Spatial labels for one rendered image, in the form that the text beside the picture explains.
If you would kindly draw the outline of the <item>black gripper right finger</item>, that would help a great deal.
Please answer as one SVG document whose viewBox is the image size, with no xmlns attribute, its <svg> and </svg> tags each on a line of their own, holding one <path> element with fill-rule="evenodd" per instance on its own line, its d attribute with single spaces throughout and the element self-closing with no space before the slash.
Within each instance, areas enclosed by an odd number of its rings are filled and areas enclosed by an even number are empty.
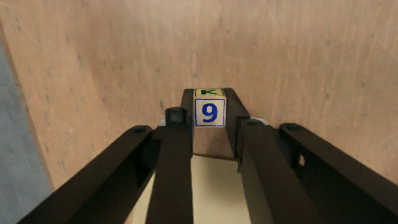
<svg viewBox="0 0 398 224">
<path fill-rule="evenodd" d="M 398 224 L 397 184 L 301 125 L 251 117 L 223 91 L 251 224 Z"/>
</svg>

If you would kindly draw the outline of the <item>beige flat mat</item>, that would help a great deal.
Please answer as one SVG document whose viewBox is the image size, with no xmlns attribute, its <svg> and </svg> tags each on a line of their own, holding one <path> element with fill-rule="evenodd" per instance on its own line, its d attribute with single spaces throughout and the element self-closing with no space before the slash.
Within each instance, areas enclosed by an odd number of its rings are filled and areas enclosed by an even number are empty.
<svg viewBox="0 0 398 224">
<path fill-rule="evenodd" d="M 238 159 L 193 153 L 194 224 L 251 224 L 237 170 Z M 133 224 L 144 224 L 154 175 L 134 207 Z"/>
</svg>

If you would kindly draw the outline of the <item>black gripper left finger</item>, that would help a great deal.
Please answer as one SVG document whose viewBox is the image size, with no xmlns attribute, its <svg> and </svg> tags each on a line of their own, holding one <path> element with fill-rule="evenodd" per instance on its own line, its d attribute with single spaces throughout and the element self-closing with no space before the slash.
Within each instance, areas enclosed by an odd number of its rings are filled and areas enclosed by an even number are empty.
<svg viewBox="0 0 398 224">
<path fill-rule="evenodd" d="M 193 94 L 156 129 L 126 130 L 16 224 L 124 224 L 154 173 L 144 224 L 194 224 Z"/>
</svg>

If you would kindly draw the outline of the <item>beige letter block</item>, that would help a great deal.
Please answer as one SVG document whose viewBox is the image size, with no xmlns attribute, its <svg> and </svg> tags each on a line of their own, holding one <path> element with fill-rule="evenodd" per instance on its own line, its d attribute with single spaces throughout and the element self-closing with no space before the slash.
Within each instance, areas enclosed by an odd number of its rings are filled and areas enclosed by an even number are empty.
<svg viewBox="0 0 398 224">
<path fill-rule="evenodd" d="M 193 94 L 194 127 L 225 127 L 226 99 L 222 89 L 195 89 Z"/>
</svg>

